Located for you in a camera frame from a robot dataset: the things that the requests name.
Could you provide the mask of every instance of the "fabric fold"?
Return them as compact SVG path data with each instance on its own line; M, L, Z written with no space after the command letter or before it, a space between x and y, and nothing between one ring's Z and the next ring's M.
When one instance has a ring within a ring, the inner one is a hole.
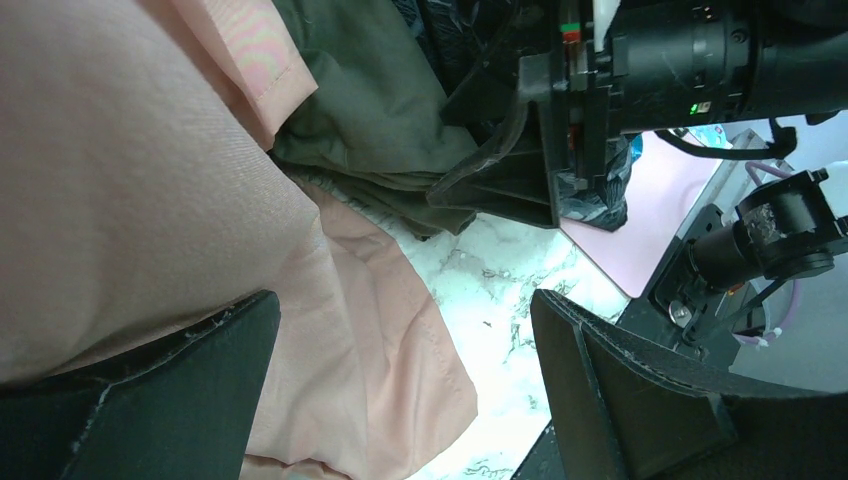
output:
M257 4L225 3L226 15ZM273 115L234 108L288 80L225 75L187 27L207 17L182 11L0 6L0 384L89 365L270 289L282 321L242 478L405 478L476 411L438 308L391 237L324 192L306 188L310 199L246 126L284 117L308 88L292 85ZM230 44L241 37L220 38L235 65L254 64Z
M394 4L273 3L321 88L287 121L272 156L328 172L346 194L408 220L419 237L462 232L474 212L431 207L425 193L477 144L442 121L444 89Z
M257 143L270 149L280 125L317 88L270 1L149 1L170 2L179 12L220 73L238 88L238 100L229 106Z

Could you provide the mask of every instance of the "screw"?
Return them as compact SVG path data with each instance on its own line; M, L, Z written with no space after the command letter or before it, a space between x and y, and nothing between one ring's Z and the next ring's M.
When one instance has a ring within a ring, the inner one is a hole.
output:
M692 311L682 302L675 300L668 307L668 315L671 321L678 327L686 327L692 321Z
M745 43L748 40L748 34L745 30L736 30L730 34L730 38L736 43Z

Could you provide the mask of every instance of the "marble surface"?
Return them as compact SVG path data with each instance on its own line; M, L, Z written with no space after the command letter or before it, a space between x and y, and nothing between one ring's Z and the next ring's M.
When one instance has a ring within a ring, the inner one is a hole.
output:
M628 298L559 231L481 215L458 237L420 242L394 217L346 203L397 239L477 388L477 419L412 478L509 479L550 420L530 323L533 292L559 291L611 322Z

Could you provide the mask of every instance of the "green cloth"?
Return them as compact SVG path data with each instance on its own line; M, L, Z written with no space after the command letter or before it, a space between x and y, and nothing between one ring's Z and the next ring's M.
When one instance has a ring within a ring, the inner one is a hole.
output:
M425 192L477 145L442 123L444 90L391 0L273 2L319 88L277 134L272 157L327 171L419 236L461 232L474 212L430 207Z

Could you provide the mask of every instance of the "wire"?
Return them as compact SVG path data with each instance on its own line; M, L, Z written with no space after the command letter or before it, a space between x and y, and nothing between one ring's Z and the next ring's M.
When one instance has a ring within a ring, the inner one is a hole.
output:
M794 152L798 146L798 135L795 127L781 127L777 123L777 119L774 118L769 119L769 126L774 141L766 142L766 148L761 150L726 150L724 148L704 147L689 143L668 130L657 130L654 133L666 143L693 157L721 158L734 162L767 160L770 158L783 160Z
M766 165L762 162L747 162L745 163L745 170L748 172L748 175L751 176L751 180L754 181L754 184L758 187L763 184L760 176L757 175L755 170L762 170L768 174L774 175L777 178L789 178L792 176L791 174L784 172L778 168L772 167L771 165ZM777 324L775 328L767 328L767 331L764 333L762 337L749 337L746 335L738 335L734 334L733 336L740 343L752 346L768 346L769 343L773 342L780 336L781 333L787 328L789 328L795 321L796 313L798 312L798 307L801 304L801 283L798 280L792 280L792 296L789 299L789 308L786 310L786 314L780 320L780 323Z
M703 342L704 340L712 338L714 335L716 335L722 330L732 328L733 325L736 324L736 322L750 315L755 308L762 305L768 297L770 297L785 283L785 280L774 280L761 292L757 293L757 296L745 303L742 308L731 313L730 315L717 319L716 322L713 322L706 327L698 328L698 323L700 322L689 322L689 325L687 325L686 328L683 329L683 341L689 344L692 344L694 342Z

